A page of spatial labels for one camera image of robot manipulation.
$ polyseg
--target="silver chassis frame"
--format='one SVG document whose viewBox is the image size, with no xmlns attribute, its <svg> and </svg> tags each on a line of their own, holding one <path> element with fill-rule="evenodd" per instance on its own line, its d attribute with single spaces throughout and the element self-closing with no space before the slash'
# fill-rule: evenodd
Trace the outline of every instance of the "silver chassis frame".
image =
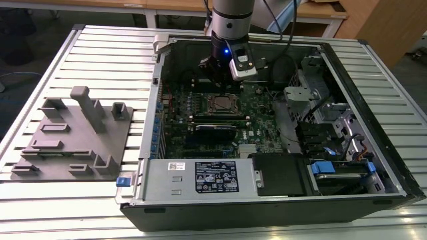
<svg viewBox="0 0 427 240">
<path fill-rule="evenodd" d="M 184 39 L 180 38 L 179 41 L 196 41 L 196 42 L 208 42 L 208 40 L 203 40 L 203 39 Z M 168 55 L 171 53 L 171 44 L 176 43 L 178 39 L 171 37 L 168 43 L 166 44 L 163 49 L 158 49 L 158 52 L 163 52 L 162 54 L 158 55 L 158 58 L 160 58 L 160 63 L 156 64 L 155 66 L 155 73 L 156 73 L 156 77 L 159 77 L 159 79 L 162 79 L 160 73 L 163 70 L 163 66 L 164 66 L 164 61 L 166 61 L 166 55 Z M 254 42 L 252 44 L 272 44 L 272 45 L 284 45 L 280 43 L 258 43 Z M 322 47 L 318 45 L 308 45 L 308 44 L 294 44 L 292 46 L 298 46 L 298 47 L 318 47 L 318 49 L 322 49 Z M 386 157 L 381 151 L 381 148 L 377 144 L 377 142 L 374 141 L 374 137 L 369 131 L 367 125 L 365 123 L 365 119 L 362 118 L 357 106 L 350 98 L 350 95 L 344 89 L 342 80 L 332 68 L 332 64 L 327 58 L 327 55 L 324 53 L 320 53 L 320 56 L 331 70 L 332 76 L 338 82 L 338 85 L 340 87 L 340 90 L 346 96 L 346 99 L 348 101 L 350 107 L 354 111 L 354 114 L 357 115 L 357 118 L 359 120 L 362 129 L 365 131 L 366 137 L 369 139 L 369 141 L 373 144 L 374 150 L 377 152 L 377 156 L 379 158 L 379 161 L 383 165 L 385 170 L 387 171 L 389 175 L 390 175 L 390 179 L 391 182 L 394 184 L 394 186 L 398 189 L 398 193 L 382 193 L 382 194 L 365 194 L 365 195 L 346 195 L 346 196 L 310 196 L 310 197 L 271 197 L 271 198 L 255 198 L 255 199 L 246 199 L 246 202 L 282 202 L 282 201 L 299 201 L 299 200 L 328 200 L 328 199 L 348 199 L 348 198 L 375 198 L 375 197 L 383 197 L 383 196 L 407 196 L 406 191 L 403 190 L 402 184 L 397 178 L 397 175 L 390 167 L 390 164 L 386 160 Z M 154 121 L 155 121 L 155 113 L 156 113 L 156 104 L 158 104 L 158 95 L 159 93 L 154 93 L 151 92 L 150 95 L 150 103 L 148 103 L 148 111 L 147 111 L 147 121 L 151 122 L 150 125 L 146 125 L 144 128 L 144 138 L 143 138 L 143 143 L 142 143 L 142 152 L 140 152 L 140 161 L 139 161 L 139 168 L 138 168 L 138 184 L 136 184 L 136 188 L 134 190 L 134 199 L 130 201 L 131 206 L 139 206 L 139 205 L 144 205 L 144 206 L 150 206 L 150 205 L 174 205 L 174 204 L 195 204 L 196 202 L 200 203 L 200 201 L 192 201 L 192 200 L 186 200 L 186 201 L 156 201 L 156 202 L 150 202 L 150 201 L 144 201 L 146 199 L 146 187 L 147 187 L 147 181 L 148 181 L 148 177 L 150 177 L 150 172 L 148 172 L 148 168 L 150 168 L 150 149 L 151 149 L 151 143 L 152 143 L 152 133 L 154 133 Z M 228 199 L 228 200 L 203 200 L 202 201 L 204 204 L 218 204 L 218 203 L 238 203 L 240 202 L 240 200 L 235 200 L 235 199 Z"/>
</svg>

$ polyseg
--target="aluminum extrusion table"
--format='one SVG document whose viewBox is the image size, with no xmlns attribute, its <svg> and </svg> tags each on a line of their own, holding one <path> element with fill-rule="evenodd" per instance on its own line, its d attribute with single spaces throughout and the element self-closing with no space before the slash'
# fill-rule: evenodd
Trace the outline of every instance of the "aluminum extrusion table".
<svg viewBox="0 0 427 240">
<path fill-rule="evenodd" d="M 140 232 L 116 202 L 115 182 L 12 183 L 20 160 L 40 120 L 44 98 L 70 99 L 74 86 L 88 86 L 103 106 L 126 102 L 134 107 L 122 174 L 138 169 L 158 34 L 200 36 L 202 31 L 86 26 L 72 30 L 0 145 L 2 239 L 413 239 L 427 236 L 427 200 L 399 210 L 378 212 L 351 223 L 226 229 L 216 231 Z M 256 35 L 272 38 L 272 35 Z M 328 42 L 386 130 L 397 150 L 427 194 L 427 116 L 369 45 L 357 40 L 296 37 L 299 42 Z"/>
</svg>

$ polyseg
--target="barcode sticker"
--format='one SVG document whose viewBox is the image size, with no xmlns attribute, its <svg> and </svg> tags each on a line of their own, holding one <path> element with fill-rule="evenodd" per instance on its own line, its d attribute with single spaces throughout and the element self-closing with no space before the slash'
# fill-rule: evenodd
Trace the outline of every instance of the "barcode sticker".
<svg viewBox="0 0 427 240">
<path fill-rule="evenodd" d="M 346 17 L 346 16 L 336 16 L 336 15 L 332 15 L 332 16 L 331 16 L 331 18 L 332 18 L 332 19 L 346 19 L 347 17 Z"/>
<path fill-rule="evenodd" d="M 132 7 L 132 8 L 142 8 L 143 5 L 140 4 L 123 4 L 126 7 Z"/>
</svg>

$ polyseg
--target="wooden table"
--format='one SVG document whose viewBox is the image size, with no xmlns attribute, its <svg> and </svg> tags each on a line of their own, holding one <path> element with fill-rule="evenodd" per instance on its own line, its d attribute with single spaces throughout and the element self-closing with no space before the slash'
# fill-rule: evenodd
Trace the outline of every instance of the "wooden table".
<svg viewBox="0 0 427 240">
<path fill-rule="evenodd" d="M 58 11 L 146 14 L 147 0 L 0 0 L 0 7 Z"/>
<path fill-rule="evenodd" d="M 144 14 L 148 28 L 159 26 L 158 16 L 206 17 L 203 0 L 0 0 L 0 7 L 58 11 Z M 334 38 L 348 14 L 330 4 L 308 2 L 298 9 L 298 22 L 327 25 L 324 38 Z"/>
<path fill-rule="evenodd" d="M 188 16 L 206 17 L 207 10 L 202 0 L 147 0 L 147 23 L 150 28 L 158 28 L 156 16 Z M 328 3 L 307 2 L 298 8 L 298 23 L 327 25 L 323 38 L 334 38 L 342 26 L 343 20 L 348 19 L 346 12 L 336 12 Z"/>
</svg>

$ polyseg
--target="warning label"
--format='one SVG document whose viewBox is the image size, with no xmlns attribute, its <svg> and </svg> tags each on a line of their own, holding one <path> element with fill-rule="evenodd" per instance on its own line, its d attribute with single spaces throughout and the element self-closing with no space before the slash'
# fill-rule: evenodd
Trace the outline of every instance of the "warning label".
<svg viewBox="0 0 427 240">
<path fill-rule="evenodd" d="M 199 194 L 239 193 L 236 162 L 196 162 L 195 190 Z"/>
</svg>

